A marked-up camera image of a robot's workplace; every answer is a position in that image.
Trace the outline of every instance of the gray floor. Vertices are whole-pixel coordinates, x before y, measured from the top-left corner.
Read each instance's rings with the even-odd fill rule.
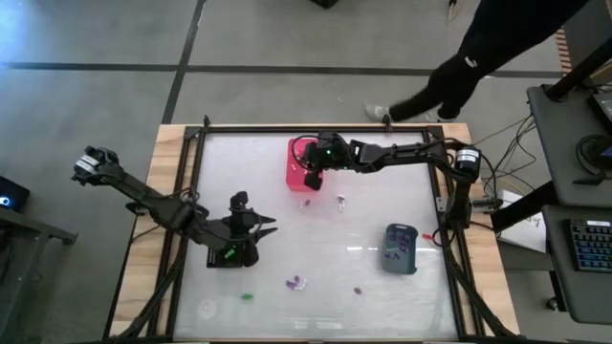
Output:
[[[340,0],[323,11],[306,0],[208,0],[190,63],[435,68],[460,44],[477,1],[466,0],[451,23],[446,3]],[[177,64],[195,4],[5,0],[0,61]],[[554,40],[503,69],[558,71]],[[72,166],[87,144],[106,146],[144,178],[173,77],[0,70],[0,174],[32,191],[28,215],[79,233],[74,247],[49,247],[34,290],[35,312],[24,320],[28,335],[43,332],[46,343],[101,336],[134,218],[118,192],[71,182]],[[461,120],[480,140],[529,115],[524,91],[544,82],[554,80],[487,78]],[[390,102],[425,83],[421,76],[187,74],[173,122],[200,122],[204,114],[216,123],[362,122],[364,100]],[[513,135],[480,146],[495,162]],[[523,143],[538,162],[518,175],[534,186],[547,182],[537,132]],[[526,161],[517,152],[507,169]],[[544,310],[542,301],[552,295],[546,273],[510,271],[508,280],[529,337],[612,335],[612,328]]]

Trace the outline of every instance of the white sneaker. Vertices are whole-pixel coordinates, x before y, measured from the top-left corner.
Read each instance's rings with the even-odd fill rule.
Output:
[[[438,116],[438,109],[432,109],[425,113],[425,120],[430,123],[453,123],[455,121],[455,118],[440,118]]]
[[[389,108],[385,107],[385,106],[380,106],[380,105],[374,105],[371,104],[369,102],[364,102],[363,103],[363,110],[365,110],[365,115],[368,117],[368,119],[370,119],[371,121],[377,122],[377,123],[383,123],[384,117],[388,116],[389,120],[391,120],[391,116],[389,116]]]

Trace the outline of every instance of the keyboard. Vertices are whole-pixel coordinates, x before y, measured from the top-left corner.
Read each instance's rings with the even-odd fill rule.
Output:
[[[612,224],[568,220],[570,251],[578,271],[612,272]]]

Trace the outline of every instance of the green light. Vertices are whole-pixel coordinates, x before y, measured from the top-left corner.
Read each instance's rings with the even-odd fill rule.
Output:
[[[235,252],[236,252],[236,251],[234,251],[234,250],[233,250],[233,248],[232,248],[232,249],[230,249],[230,250],[228,251],[228,253],[226,253],[226,255],[224,256],[224,258],[225,258],[225,259],[230,258],[230,257],[231,257],[231,256],[232,256],[232,255],[233,255]]]

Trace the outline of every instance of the label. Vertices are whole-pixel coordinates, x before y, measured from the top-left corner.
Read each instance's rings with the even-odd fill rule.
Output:
[[[98,166],[99,165],[99,161],[97,161],[96,159],[88,156],[88,155],[84,155],[82,157],[80,157],[81,160],[89,163],[92,166]]]
[[[478,154],[478,152],[469,149],[462,149],[459,151],[459,153],[457,153],[457,155],[469,155],[476,158],[480,157],[480,154]]]
[[[96,173],[96,170],[94,170],[94,167],[92,167],[92,165],[90,165],[87,162],[83,162],[83,161],[77,161],[76,162],[76,166],[84,169],[85,171],[89,172],[89,173]]]
[[[589,226],[610,226],[607,221],[587,221],[586,224]]]
[[[457,157],[457,161],[471,161],[471,162],[476,162],[476,158],[473,156],[469,156],[469,155],[461,155],[459,157]]]

